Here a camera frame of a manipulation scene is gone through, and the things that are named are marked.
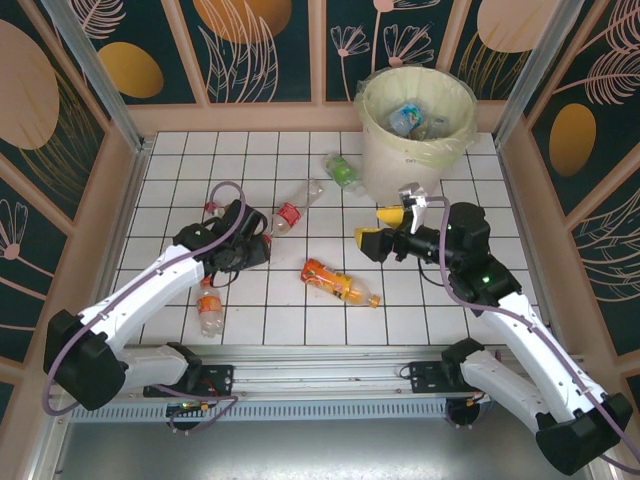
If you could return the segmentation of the cream textured plastic bin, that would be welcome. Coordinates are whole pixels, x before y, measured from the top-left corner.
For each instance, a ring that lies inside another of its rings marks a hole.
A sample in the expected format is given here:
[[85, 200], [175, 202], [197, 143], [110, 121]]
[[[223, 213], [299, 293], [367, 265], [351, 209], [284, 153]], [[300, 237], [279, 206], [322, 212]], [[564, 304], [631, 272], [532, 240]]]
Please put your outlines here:
[[380, 205], [396, 203], [399, 189], [412, 182], [417, 182], [425, 191], [433, 194], [445, 170], [461, 156], [444, 167], [426, 166], [392, 152], [363, 128], [362, 180], [369, 197]]

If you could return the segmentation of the clear bottle round red label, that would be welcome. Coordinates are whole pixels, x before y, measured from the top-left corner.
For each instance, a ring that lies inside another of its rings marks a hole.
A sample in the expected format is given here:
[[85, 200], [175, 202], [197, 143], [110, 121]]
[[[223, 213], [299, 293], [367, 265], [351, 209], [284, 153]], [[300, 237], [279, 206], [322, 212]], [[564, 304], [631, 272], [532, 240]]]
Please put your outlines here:
[[294, 228], [323, 192], [318, 180], [305, 181], [272, 215], [271, 236], [283, 236]]

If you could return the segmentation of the orange juice bottle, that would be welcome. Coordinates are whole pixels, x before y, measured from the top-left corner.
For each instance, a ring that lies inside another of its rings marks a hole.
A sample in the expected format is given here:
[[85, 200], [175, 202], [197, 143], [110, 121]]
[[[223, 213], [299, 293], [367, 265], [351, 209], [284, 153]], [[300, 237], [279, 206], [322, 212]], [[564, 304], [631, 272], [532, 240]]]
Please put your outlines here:
[[306, 261], [300, 279], [346, 304], [377, 308], [381, 301], [361, 280], [333, 270], [316, 259]]

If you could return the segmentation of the orange-label bottle orange cap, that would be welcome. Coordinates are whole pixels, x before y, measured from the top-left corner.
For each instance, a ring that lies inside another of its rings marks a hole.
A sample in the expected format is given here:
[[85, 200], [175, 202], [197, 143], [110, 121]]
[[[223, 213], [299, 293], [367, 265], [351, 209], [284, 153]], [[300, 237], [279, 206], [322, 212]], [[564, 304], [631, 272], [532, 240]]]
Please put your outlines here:
[[220, 292], [212, 284], [211, 276], [199, 283], [197, 311], [202, 335], [214, 338], [224, 329], [224, 312]]

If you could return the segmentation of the clear unlabelled plastic bottle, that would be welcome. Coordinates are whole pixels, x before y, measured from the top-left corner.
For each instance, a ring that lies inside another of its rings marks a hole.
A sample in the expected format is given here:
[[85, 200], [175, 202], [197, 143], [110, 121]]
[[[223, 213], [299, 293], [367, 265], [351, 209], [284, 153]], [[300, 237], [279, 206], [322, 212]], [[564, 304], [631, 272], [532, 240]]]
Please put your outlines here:
[[430, 117], [417, 130], [420, 141], [446, 138], [449, 134], [449, 119], [442, 116]]

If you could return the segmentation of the aluminium frame post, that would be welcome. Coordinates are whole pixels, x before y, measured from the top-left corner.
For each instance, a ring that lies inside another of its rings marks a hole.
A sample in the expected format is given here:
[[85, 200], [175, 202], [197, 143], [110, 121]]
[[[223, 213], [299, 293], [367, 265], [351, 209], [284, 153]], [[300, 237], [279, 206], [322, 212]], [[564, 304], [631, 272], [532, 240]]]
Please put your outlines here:
[[504, 111], [493, 132], [494, 146], [499, 151], [509, 139], [521, 118], [524, 108], [560, 50], [567, 34], [575, 24], [585, 0], [560, 0], [541, 37], [529, 55], [511, 91]]
[[97, 51], [82, 31], [66, 0], [41, 0], [53, 24], [58, 28], [80, 66], [87, 74], [98, 97], [111, 115], [127, 144], [136, 152], [143, 150], [145, 138], [138, 131], [126, 105], [109, 78]]

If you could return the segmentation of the clear bottle green label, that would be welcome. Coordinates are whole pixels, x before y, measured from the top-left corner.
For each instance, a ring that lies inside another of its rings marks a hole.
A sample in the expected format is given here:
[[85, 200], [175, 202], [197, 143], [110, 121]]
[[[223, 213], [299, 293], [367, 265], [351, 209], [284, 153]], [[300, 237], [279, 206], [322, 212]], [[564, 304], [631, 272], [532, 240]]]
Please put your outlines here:
[[364, 196], [366, 193], [359, 171], [352, 166], [343, 156], [331, 153], [324, 158], [326, 173], [345, 192], [356, 196]]

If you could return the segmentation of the aluminium mounting rail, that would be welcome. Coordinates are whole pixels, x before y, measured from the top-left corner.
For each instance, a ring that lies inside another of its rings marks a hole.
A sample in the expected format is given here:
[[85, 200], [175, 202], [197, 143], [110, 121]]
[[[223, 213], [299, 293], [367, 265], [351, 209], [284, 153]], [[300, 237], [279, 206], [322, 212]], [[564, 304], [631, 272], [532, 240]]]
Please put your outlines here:
[[234, 367], [242, 401], [407, 397], [406, 366], [439, 361], [443, 346], [193, 346], [205, 364]]

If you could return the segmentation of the water bottle blue label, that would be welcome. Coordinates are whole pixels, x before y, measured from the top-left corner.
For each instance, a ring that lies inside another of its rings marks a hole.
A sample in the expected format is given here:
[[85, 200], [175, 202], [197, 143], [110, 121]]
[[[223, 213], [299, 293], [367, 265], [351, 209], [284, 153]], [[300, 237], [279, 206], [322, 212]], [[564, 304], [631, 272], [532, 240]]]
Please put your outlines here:
[[424, 122], [424, 110], [416, 103], [406, 103], [389, 115], [389, 126], [399, 136], [408, 136]]

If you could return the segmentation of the translucent yellow-green bin liner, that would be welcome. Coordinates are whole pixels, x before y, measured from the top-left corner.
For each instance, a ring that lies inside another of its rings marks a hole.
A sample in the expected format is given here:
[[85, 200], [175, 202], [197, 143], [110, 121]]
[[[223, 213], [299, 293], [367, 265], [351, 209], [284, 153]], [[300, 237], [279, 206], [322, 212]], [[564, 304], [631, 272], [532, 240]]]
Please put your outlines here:
[[[449, 119], [446, 138], [420, 141], [417, 130], [399, 136], [389, 126], [389, 115], [406, 103], [418, 104], [430, 117]], [[358, 85], [354, 106], [363, 128], [384, 147], [412, 162], [444, 167], [454, 162], [477, 138], [478, 105], [471, 89], [456, 77], [418, 65], [377, 71]]]

